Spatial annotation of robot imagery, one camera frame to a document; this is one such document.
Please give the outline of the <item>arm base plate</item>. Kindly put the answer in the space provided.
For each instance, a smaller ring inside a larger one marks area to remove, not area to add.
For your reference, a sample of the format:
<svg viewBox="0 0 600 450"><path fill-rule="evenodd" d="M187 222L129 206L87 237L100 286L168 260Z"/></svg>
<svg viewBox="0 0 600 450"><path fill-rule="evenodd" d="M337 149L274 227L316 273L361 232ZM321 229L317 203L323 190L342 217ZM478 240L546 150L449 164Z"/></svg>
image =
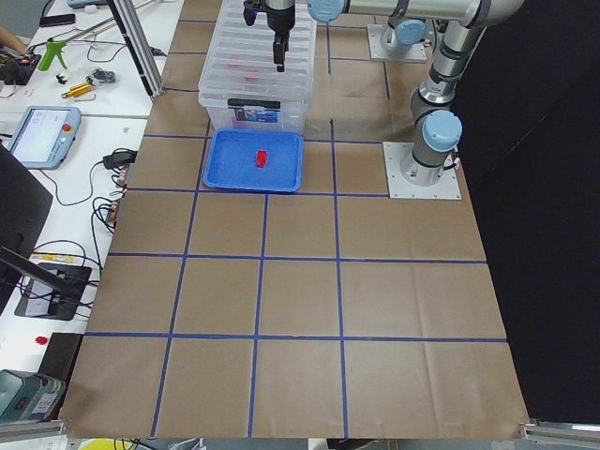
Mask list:
<svg viewBox="0 0 600 450"><path fill-rule="evenodd" d="M393 200L460 201L457 169L450 156L442 166L427 168L413 159L412 142L383 142L389 197Z"/></svg>
<svg viewBox="0 0 600 450"><path fill-rule="evenodd" d="M425 64L428 60L421 42L412 45L399 43L395 30L387 24L369 24L367 37L373 61Z"/></svg>

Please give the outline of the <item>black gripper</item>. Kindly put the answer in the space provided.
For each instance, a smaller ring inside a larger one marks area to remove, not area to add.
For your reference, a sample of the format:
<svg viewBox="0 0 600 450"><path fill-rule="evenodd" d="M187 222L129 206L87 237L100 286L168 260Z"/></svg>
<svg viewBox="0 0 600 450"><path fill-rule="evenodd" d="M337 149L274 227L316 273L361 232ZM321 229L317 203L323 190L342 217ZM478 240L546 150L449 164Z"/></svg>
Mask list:
<svg viewBox="0 0 600 450"><path fill-rule="evenodd" d="M259 12L266 14L268 27L275 32L273 61L277 72L285 71L285 56L289 50L290 31L295 25L294 0L245 0L244 19L252 26Z"/></svg>

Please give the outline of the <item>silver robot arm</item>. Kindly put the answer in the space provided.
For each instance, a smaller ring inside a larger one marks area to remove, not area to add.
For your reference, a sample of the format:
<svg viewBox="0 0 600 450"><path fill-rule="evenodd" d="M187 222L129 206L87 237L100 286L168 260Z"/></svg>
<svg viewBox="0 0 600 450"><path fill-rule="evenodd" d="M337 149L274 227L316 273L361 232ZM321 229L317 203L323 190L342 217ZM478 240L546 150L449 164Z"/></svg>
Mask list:
<svg viewBox="0 0 600 450"><path fill-rule="evenodd" d="M373 14L388 18L398 43L412 41L399 31L410 20L447 21L437 40L427 79L411 97L415 140L400 163L403 177L427 187L436 184L448 167L462 134L459 118L449 111L456 85L487 27L502 23L523 5L521 1L308 1L310 17L330 23L342 14Z"/></svg>
<svg viewBox="0 0 600 450"><path fill-rule="evenodd" d="M425 19L406 18L398 12L388 18L380 43L389 52L405 53L425 38L427 30Z"/></svg>

